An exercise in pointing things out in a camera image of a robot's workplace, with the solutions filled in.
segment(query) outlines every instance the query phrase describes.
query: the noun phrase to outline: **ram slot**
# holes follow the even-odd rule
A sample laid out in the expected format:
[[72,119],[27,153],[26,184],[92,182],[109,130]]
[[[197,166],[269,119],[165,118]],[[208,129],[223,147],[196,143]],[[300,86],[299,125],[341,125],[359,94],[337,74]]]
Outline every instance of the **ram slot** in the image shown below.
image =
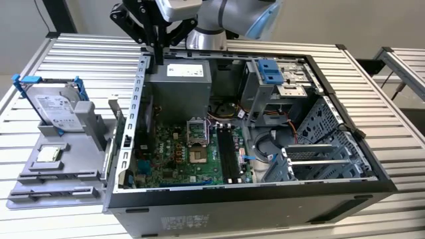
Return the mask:
[[217,129],[219,152],[221,160],[223,180],[225,183],[241,183],[239,165],[235,153],[232,131],[229,128]]

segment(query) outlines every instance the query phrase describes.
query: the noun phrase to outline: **side panel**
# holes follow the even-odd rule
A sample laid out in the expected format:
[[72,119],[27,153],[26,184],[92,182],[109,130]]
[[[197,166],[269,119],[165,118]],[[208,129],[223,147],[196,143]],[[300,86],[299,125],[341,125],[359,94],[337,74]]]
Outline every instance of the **side panel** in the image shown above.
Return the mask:
[[281,228],[336,222],[389,194],[332,195],[111,209],[133,238]]

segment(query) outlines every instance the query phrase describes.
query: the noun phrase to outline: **orange wire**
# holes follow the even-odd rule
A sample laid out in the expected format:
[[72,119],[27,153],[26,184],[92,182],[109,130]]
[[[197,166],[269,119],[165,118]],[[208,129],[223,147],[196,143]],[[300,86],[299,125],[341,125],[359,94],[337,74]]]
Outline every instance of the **orange wire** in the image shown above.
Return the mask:
[[297,136],[297,130],[295,129],[293,123],[291,122],[291,120],[288,120],[288,123],[292,127],[293,130],[293,139],[295,139],[295,143],[299,143],[299,136]]

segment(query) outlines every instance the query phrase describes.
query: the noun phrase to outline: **small chip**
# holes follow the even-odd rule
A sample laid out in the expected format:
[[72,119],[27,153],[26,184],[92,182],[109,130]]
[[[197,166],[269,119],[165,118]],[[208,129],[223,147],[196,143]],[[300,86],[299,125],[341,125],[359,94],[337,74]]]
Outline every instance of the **small chip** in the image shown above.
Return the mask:
[[60,147],[44,146],[38,156],[38,162],[55,162],[60,153]]
[[163,178],[172,178],[173,177],[173,172],[172,171],[164,171],[163,172]]

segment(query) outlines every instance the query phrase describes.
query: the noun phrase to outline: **green circuit board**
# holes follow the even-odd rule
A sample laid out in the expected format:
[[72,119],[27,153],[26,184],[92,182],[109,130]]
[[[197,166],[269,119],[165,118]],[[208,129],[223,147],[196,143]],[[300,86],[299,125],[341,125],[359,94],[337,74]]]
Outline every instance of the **green circuit board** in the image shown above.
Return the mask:
[[[136,186],[139,188],[220,185],[223,173],[219,155],[219,143],[215,129],[209,130],[209,144],[205,162],[191,162],[192,149],[187,145],[188,135],[185,125],[156,126],[156,148],[151,155],[137,160]],[[240,128],[233,130],[236,159],[239,147],[244,147]],[[244,182],[252,182],[251,170],[241,175]]]

